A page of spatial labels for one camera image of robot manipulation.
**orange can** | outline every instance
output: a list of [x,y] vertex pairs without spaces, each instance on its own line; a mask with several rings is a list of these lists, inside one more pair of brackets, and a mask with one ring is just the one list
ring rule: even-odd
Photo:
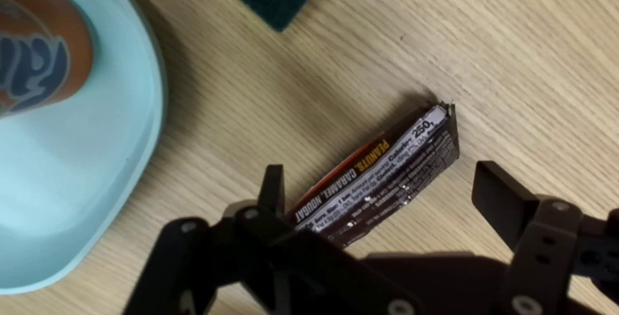
[[0,0],[0,118],[71,97],[93,55],[71,0]]

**table surface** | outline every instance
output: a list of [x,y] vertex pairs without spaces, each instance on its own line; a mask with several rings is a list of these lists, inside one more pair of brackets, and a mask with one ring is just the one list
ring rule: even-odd
[[[292,204],[419,96],[457,105],[462,155],[347,251],[509,251],[471,205],[475,161],[603,218],[618,206],[617,0],[309,0],[274,33],[239,0],[138,0],[161,42],[161,143],[101,242],[64,280],[0,298],[6,315],[121,313],[164,223],[255,198],[285,166]],[[587,280],[571,295],[619,309]],[[238,286],[213,314],[260,314]]]

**light blue bowl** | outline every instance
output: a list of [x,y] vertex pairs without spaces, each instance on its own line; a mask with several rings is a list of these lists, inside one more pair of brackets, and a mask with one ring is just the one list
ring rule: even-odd
[[95,66],[70,99],[0,120],[0,295],[65,277],[142,175],[164,117],[162,58],[131,0],[73,0]]

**bolt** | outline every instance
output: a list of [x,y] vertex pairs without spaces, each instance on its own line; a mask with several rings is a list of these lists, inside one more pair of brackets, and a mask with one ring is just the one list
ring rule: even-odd
[[393,300],[387,306],[389,315],[415,315],[415,308],[405,300]]
[[511,299],[511,306],[518,315],[543,315],[544,309],[542,305],[535,299],[517,295]]
[[256,210],[256,209],[249,209],[249,210],[245,211],[243,216],[246,219],[248,219],[248,220],[252,220],[253,218],[256,218],[258,216],[258,210]]
[[181,231],[183,233],[188,233],[192,231],[193,229],[195,229],[196,227],[197,227],[197,224],[193,221],[185,222],[183,223],[183,225],[181,225]]
[[552,203],[552,207],[559,211],[567,211],[570,209],[570,204],[562,201],[556,201]]

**nutrition facts label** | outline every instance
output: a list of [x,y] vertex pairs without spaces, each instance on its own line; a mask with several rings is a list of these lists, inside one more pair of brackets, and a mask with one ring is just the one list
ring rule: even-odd
[[449,119],[449,114],[436,105],[419,119],[396,143],[389,148],[380,160],[342,189],[327,204],[320,207],[310,217],[299,224],[297,229],[310,227],[317,233],[347,214],[358,203],[370,199],[377,189],[384,187],[389,180],[405,166],[409,160],[426,144],[435,132]]

